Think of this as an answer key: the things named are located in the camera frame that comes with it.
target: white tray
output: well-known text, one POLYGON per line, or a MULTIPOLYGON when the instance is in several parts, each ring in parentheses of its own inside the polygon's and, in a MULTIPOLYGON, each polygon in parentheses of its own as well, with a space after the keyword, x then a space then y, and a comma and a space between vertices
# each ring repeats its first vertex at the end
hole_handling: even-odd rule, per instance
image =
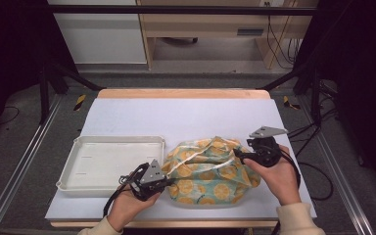
POLYGON ((80 136, 74 140, 57 187, 75 197, 110 197, 118 179, 136 167, 164 159, 160 136, 80 136))

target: cloth bundle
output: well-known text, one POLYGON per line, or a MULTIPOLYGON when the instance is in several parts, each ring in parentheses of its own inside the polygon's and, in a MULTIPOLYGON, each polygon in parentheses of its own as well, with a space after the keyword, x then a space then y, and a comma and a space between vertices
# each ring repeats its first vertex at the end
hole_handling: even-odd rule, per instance
POLYGON ((196 205, 235 204, 260 176, 241 164, 233 149, 250 152, 237 140, 221 137, 185 141, 166 157, 162 167, 174 179, 168 188, 175 202, 196 205))

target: white cabinet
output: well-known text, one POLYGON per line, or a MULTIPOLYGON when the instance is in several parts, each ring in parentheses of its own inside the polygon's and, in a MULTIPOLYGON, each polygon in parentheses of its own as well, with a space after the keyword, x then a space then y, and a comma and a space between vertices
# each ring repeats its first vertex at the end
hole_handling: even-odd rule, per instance
MULTIPOLYGON (((50 5, 136 5, 134 0, 48 0, 50 5)), ((146 64, 137 14, 54 14, 76 64, 146 64)))

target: sleeve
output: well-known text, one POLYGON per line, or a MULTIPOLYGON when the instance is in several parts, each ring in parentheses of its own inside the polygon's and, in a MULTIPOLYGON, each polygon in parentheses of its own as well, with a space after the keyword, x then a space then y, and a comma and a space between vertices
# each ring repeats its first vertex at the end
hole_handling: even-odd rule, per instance
POLYGON ((281 235, 324 235, 310 216, 310 204, 297 203, 277 208, 281 235))
POLYGON ((104 217, 96 226, 84 228, 78 235, 121 235, 122 233, 123 230, 116 232, 108 222, 108 219, 104 217))

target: person's hand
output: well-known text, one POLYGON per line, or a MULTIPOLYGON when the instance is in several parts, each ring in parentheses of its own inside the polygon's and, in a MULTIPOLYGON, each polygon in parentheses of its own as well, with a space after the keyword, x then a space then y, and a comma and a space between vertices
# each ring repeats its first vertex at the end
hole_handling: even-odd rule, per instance
MULTIPOLYGON (((289 149, 279 145, 280 149, 289 154, 289 149)), ((285 206, 301 202, 296 174, 291 164, 281 158, 279 163, 272 167, 264 167, 253 160, 244 159, 249 168, 259 173, 267 183, 271 193, 285 206)))
POLYGON ((161 195, 161 193, 157 193, 146 202, 142 202, 135 198, 131 191, 128 191, 130 190, 128 185, 124 190, 125 191, 121 192, 113 202, 111 211, 108 215, 109 224, 117 232, 123 229, 123 227, 129 223, 136 214, 152 206, 161 195))

